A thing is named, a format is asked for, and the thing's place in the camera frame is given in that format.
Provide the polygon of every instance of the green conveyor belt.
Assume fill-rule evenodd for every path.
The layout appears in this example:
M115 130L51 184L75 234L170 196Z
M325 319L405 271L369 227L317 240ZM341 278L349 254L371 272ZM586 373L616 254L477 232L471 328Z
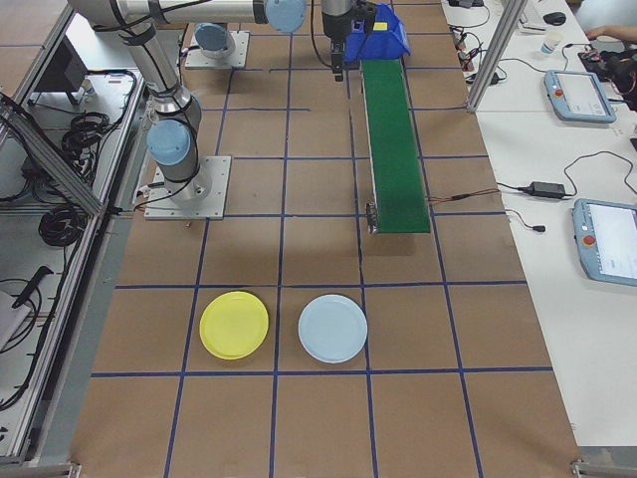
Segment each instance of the green conveyor belt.
M376 232L430 232L422 167L416 153L400 61L366 60L361 64L376 202Z

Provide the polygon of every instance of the blue joint cap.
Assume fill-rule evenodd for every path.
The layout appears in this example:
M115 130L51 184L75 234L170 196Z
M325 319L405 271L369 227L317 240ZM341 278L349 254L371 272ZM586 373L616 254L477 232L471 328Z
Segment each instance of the blue joint cap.
M191 143L188 127L174 119L155 124L146 137L152 157L163 166L179 164L188 155Z
M216 23L200 23L195 28L199 46L210 52L218 52L228 46L228 30Z
M283 33L296 32L306 19L305 0L266 0L268 23Z

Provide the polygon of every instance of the screen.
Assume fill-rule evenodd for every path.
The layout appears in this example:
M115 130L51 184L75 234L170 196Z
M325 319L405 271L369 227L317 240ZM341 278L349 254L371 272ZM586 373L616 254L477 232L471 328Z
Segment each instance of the screen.
M568 109L578 115L605 117L606 108L588 75L558 73L557 80L564 91Z
M589 204L602 274L637 279L637 211Z

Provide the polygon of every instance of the blue plastic container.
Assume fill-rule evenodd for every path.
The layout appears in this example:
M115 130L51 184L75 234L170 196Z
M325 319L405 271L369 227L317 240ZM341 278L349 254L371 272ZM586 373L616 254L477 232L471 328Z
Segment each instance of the blue plastic container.
M346 63L359 60L397 60L404 53L411 55L404 25L386 3L379 3L376 8L376 25L383 23L387 25L387 29L374 29L367 41L362 22L354 24L345 43Z

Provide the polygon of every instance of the cup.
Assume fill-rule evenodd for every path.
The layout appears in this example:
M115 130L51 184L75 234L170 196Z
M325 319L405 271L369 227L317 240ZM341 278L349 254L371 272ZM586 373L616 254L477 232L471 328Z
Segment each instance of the cup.
M546 35L544 35L544 42L541 44L541 51L550 55L555 51L555 48L557 48L557 45L559 45L559 42L561 42L563 38L564 36L561 33L549 30L546 32Z

